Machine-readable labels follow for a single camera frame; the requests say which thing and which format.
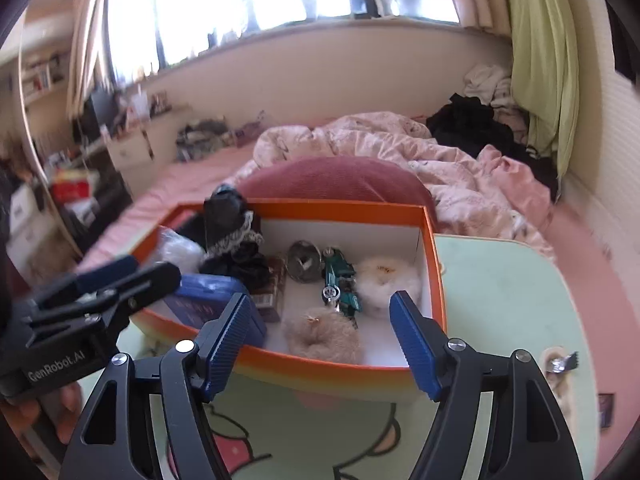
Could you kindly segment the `clear plastic ball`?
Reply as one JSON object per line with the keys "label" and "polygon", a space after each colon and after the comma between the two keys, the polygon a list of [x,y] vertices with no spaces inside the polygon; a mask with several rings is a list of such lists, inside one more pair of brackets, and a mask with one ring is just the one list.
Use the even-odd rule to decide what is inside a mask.
{"label": "clear plastic ball", "polygon": [[172,229],[161,228],[155,249],[154,260],[174,264],[182,274],[198,272],[205,256],[204,249],[193,240]]}

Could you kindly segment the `blue tin box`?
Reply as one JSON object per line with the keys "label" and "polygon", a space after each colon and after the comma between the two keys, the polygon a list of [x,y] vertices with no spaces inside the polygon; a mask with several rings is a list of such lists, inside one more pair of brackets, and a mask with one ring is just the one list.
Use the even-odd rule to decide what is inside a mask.
{"label": "blue tin box", "polygon": [[267,327],[250,293],[236,278],[210,274],[183,274],[180,286],[164,298],[165,304],[178,320],[199,330],[204,324],[219,318],[236,294],[246,297],[250,311],[250,328],[245,338],[249,346],[262,348]]}

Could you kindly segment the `black lace-trimmed fabric pouch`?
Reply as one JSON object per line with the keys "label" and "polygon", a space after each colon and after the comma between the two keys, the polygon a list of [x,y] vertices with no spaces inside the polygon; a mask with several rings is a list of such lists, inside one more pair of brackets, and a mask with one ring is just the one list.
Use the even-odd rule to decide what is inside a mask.
{"label": "black lace-trimmed fabric pouch", "polygon": [[239,280],[250,292],[270,280],[267,258],[260,252],[264,242],[260,218],[231,185],[222,184],[203,204],[205,255],[201,274]]}

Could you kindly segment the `dark red small box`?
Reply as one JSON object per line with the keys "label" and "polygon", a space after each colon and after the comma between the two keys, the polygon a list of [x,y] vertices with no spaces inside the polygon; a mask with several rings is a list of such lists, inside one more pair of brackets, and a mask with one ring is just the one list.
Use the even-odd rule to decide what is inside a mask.
{"label": "dark red small box", "polygon": [[265,323],[279,323],[284,309],[286,269],[282,258],[267,258],[269,281],[250,292],[256,309]]}

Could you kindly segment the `shiny metal bowl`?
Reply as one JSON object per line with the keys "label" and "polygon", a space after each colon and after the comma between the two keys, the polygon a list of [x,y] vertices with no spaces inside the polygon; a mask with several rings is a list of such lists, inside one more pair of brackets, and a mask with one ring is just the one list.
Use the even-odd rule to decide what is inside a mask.
{"label": "shiny metal bowl", "polygon": [[293,243],[285,256],[285,267],[292,280],[308,284],[322,279],[323,261],[318,247],[298,240]]}

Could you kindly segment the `white fluffy scrunchie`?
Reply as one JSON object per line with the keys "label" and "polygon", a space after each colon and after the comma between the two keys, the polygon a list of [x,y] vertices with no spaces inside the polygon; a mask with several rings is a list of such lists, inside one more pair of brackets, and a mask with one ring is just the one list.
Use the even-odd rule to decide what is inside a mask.
{"label": "white fluffy scrunchie", "polygon": [[390,298],[406,292],[414,302],[421,299],[422,280],[418,269],[405,260],[376,256],[355,266],[356,293],[362,313],[371,318],[388,318]]}

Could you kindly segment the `brown fluffy scrunchie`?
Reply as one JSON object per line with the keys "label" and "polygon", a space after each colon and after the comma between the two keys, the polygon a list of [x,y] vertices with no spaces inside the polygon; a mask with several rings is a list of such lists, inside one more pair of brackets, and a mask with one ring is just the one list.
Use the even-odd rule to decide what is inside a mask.
{"label": "brown fluffy scrunchie", "polygon": [[288,352],[300,358],[338,364],[360,364],[362,348],[352,321],[328,307],[291,314],[283,323]]}

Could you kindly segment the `green toy car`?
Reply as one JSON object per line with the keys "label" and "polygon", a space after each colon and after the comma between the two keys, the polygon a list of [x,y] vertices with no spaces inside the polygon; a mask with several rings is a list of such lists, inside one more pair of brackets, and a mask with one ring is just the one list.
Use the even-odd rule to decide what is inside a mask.
{"label": "green toy car", "polygon": [[356,292],[354,266],[336,247],[324,248],[322,261],[324,304],[356,324],[356,313],[361,311],[361,302]]}

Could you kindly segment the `black clip in table slot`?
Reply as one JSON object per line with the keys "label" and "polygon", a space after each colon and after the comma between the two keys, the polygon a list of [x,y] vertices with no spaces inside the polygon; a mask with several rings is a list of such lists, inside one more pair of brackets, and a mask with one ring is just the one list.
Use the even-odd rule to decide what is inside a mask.
{"label": "black clip in table slot", "polygon": [[578,352],[572,352],[566,356],[552,356],[546,362],[546,372],[552,375],[563,375],[576,370],[578,365]]}

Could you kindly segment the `red white tissue pack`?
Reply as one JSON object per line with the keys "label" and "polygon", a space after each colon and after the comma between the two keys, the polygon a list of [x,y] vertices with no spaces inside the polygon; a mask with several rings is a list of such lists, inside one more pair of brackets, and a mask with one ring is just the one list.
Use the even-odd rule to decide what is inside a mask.
{"label": "red white tissue pack", "polygon": [[96,173],[85,169],[70,169],[57,172],[50,185],[54,200],[60,204],[88,200],[93,196]]}

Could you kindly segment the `mint green cartoon lap table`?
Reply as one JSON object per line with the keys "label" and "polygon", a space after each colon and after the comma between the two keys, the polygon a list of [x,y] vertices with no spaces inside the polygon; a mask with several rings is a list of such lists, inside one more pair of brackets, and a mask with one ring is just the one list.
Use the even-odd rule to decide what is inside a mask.
{"label": "mint green cartoon lap table", "polygon": [[[421,299],[390,298],[388,318],[356,315],[362,362],[293,356],[283,323],[326,307],[324,281],[287,280],[279,323],[262,348],[245,343],[224,391],[204,411],[231,476],[351,479],[355,464],[383,479],[582,479],[573,431],[537,363],[545,348],[579,349],[585,337],[555,266],[503,266],[477,237],[441,255],[421,208],[344,204],[330,219],[318,204],[259,204],[262,252],[283,257],[298,240],[338,248],[351,264],[376,256],[415,266]],[[197,330],[151,307],[134,322],[170,348]]]}

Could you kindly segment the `white drawer cabinet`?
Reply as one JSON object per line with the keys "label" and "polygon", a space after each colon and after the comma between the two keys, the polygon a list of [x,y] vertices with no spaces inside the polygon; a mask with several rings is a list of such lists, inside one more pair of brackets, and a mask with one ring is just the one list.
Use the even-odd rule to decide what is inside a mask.
{"label": "white drawer cabinet", "polygon": [[149,165],[154,152],[148,132],[136,129],[106,144],[114,168],[118,171]]}

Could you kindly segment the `dark red round cushion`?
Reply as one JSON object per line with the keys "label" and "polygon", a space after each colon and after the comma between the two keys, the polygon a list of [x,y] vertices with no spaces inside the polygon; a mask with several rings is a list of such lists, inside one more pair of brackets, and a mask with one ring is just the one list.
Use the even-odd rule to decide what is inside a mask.
{"label": "dark red round cushion", "polygon": [[370,157],[316,157],[260,168],[235,185],[246,198],[350,200],[427,209],[438,226],[430,191],[410,170]]}

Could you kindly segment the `black clothes pile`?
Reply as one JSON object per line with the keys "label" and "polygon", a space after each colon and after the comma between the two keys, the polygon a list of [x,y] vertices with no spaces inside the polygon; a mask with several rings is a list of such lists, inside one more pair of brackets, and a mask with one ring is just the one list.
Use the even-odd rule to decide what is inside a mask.
{"label": "black clothes pile", "polygon": [[494,119],[494,111],[476,96],[467,98],[455,93],[450,102],[427,117],[425,125],[439,144],[460,148],[477,158],[491,145],[503,156],[529,166],[534,177],[545,185],[555,202],[559,192],[558,173],[551,157],[542,157],[536,148],[526,148],[515,141],[512,129]]}

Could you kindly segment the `light green curtain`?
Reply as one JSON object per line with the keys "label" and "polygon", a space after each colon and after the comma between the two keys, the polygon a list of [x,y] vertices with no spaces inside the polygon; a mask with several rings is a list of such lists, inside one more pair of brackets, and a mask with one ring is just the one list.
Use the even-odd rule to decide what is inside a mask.
{"label": "light green curtain", "polygon": [[579,112],[579,64],[568,0],[510,0],[511,88],[529,114],[528,145],[555,161],[559,177],[570,166]]}

